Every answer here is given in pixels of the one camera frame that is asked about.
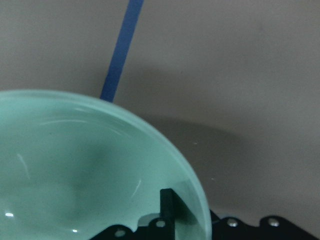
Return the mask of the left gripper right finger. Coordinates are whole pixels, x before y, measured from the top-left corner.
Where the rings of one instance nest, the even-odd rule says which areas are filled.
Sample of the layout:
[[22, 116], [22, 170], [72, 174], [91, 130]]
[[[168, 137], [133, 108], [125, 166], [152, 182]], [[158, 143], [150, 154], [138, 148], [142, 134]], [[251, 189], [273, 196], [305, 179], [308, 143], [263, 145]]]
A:
[[287, 220], [269, 215], [258, 226], [246, 224], [240, 219], [227, 216], [220, 218], [210, 211], [213, 240], [316, 240], [317, 237]]

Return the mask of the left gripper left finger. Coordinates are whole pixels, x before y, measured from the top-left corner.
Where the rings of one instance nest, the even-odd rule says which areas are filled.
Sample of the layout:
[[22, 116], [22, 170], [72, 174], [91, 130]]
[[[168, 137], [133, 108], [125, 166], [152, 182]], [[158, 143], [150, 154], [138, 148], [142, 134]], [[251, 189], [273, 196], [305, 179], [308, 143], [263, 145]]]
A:
[[92, 237], [93, 240], [176, 240], [191, 232], [196, 217], [171, 188], [160, 190], [160, 212], [142, 216], [137, 229], [114, 224]]

